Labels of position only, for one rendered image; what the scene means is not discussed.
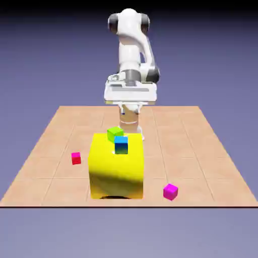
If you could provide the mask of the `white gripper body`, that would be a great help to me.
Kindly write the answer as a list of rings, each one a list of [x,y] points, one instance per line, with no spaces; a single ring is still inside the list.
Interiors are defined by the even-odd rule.
[[[106,81],[104,101],[106,104],[154,105],[157,100],[157,85],[141,83],[126,86],[125,81]]]

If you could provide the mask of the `small green cube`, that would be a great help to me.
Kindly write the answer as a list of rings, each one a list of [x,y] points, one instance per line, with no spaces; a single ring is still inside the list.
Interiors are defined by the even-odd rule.
[[[123,136],[123,135],[124,135],[123,129],[121,129],[118,126],[111,127],[107,130],[107,137],[108,137],[108,140],[111,142],[114,142],[115,136]]]

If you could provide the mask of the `small blue cube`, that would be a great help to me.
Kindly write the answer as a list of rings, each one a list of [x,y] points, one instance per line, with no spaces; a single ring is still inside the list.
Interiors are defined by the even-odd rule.
[[[115,136],[114,148],[115,148],[115,154],[128,154],[128,137]]]

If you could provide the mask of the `small magenta cube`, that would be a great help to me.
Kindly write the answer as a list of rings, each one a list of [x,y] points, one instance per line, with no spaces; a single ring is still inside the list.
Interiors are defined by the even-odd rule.
[[[172,201],[174,200],[178,195],[178,187],[172,184],[167,184],[163,188],[163,197]]]

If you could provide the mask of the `large yellow box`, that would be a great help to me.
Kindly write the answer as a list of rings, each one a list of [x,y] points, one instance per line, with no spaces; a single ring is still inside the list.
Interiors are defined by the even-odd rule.
[[[116,154],[107,133],[93,135],[88,157],[90,194],[103,197],[143,198],[144,150],[141,134],[127,134],[128,153]]]

